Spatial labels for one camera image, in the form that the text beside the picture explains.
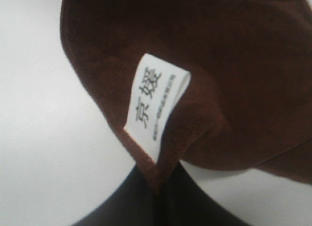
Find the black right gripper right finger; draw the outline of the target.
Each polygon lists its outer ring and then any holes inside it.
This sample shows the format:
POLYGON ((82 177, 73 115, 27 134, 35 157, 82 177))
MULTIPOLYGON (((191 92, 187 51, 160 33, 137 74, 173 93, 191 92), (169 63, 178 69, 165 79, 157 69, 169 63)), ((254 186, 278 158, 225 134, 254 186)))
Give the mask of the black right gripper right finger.
POLYGON ((157 226, 245 226, 210 198, 181 164, 156 194, 157 226))

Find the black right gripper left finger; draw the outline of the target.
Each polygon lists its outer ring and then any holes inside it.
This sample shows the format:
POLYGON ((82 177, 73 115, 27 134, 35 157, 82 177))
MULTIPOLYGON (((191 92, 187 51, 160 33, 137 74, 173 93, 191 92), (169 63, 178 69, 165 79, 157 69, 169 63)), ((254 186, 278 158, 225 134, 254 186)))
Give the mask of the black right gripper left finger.
POLYGON ((134 166, 117 190, 78 226, 154 226, 154 196, 134 166))

